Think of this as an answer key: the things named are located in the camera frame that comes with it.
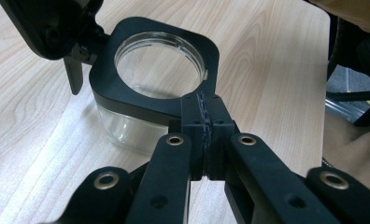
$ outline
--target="wood grain surface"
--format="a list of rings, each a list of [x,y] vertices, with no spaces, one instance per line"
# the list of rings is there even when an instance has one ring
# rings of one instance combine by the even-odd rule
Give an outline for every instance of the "wood grain surface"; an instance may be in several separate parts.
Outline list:
[[[320,165],[329,19],[300,0],[106,1],[110,34],[142,16],[205,35],[219,48],[217,94],[242,132],[296,173]],[[85,83],[71,95],[62,61],[36,56],[0,6],[0,223],[57,219],[93,170],[149,157],[111,144]],[[191,223],[234,223],[223,183],[192,183]]]

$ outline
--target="circular opening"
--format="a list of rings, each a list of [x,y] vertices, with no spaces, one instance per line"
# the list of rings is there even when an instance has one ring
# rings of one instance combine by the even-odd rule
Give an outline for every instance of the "circular opening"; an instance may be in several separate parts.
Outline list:
[[[348,189],[349,188],[349,182],[346,179],[332,172],[327,172],[327,171],[321,172],[320,179],[324,184],[334,189]]]
[[[56,48],[60,44],[60,32],[53,26],[46,26],[41,30],[45,44],[50,48]]]
[[[247,145],[247,146],[252,146],[257,142],[254,138],[249,137],[249,136],[240,136],[238,138],[238,141],[241,144],[244,144],[244,145]]]
[[[206,79],[199,52],[181,37],[163,32],[129,37],[118,48],[115,64],[127,86],[157,99],[181,97]]]
[[[184,142],[184,139],[179,136],[168,137],[166,143],[171,146],[179,146]]]
[[[104,172],[94,180],[97,189],[111,189],[119,182],[119,176],[113,172]]]
[[[114,178],[111,175],[103,176],[100,179],[100,184],[107,185],[107,184],[111,183],[113,180],[114,180]]]
[[[168,200],[164,195],[155,195],[150,199],[150,205],[154,208],[161,209],[168,204]]]
[[[294,208],[305,208],[306,202],[301,197],[297,195],[290,194],[286,198],[287,203]]]

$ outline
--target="metal grommet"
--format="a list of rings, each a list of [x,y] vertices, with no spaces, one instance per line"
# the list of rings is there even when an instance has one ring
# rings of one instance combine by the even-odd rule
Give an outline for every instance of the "metal grommet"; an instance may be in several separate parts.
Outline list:
[[[320,174],[322,182],[334,189],[348,189],[349,182],[342,176],[332,172],[324,171]]]
[[[173,135],[173,136],[169,136],[167,137],[167,139],[165,140],[165,142],[170,145],[170,146],[179,146],[181,145],[182,143],[184,143],[184,139],[180,136],[177,136],[177,135]]]
[[[255,138],[246,135],[239,136],[238,141],[246,146],[253,146],[257,143],[257,140],[255,140]]]
[[[111,171],[103,172],[94,180],[97,189],[110,189],[119,182],[119,176]]]

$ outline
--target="clear plastic container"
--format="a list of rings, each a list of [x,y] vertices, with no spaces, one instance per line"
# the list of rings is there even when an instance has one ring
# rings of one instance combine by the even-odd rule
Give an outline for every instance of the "clear plastic container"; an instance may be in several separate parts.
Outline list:
[[[115,55],[118,75],[145,96],[173,99],[194,91],[206,78],[198,51],[183,38],[146,32],[126,39]],[[109,139],[122,147],[151,154],[168,128],[98,106]]]

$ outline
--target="black chair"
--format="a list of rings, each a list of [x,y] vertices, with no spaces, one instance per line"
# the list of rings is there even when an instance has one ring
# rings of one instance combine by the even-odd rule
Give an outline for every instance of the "black chair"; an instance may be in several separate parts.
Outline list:
[[[327,80],[337,65],[348,67],[370,77],[370,34],[358,26],[332,16],[337,24],[331,26],[330,60]],[[327,92],[327,99],[337,102],[370,100],[370,91]],[[370,126],[370,108],[354,122],[356,126]]]

